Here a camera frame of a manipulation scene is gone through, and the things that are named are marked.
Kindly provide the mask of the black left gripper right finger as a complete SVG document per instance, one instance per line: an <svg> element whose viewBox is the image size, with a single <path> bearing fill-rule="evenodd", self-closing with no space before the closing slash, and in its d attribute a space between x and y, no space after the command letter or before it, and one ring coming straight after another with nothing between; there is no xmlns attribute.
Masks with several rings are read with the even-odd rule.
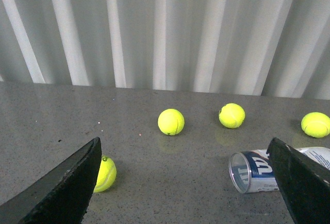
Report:
<svg viewBox="0 0 330 224"><path fill-rule="evenodd" d="M276 137L267 153L294 223L329 223L329 170Z"/></svg>

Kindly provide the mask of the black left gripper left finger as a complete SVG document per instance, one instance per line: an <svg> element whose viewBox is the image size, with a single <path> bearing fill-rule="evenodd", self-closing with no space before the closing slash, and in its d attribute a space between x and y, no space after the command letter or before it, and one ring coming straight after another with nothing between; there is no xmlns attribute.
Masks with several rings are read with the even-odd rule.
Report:
<svg viewBox="0 0 330 224"><path fill-rule="evenodd" d="M1 205L1 223L81 223L101 163L96 137Z"/></svg>

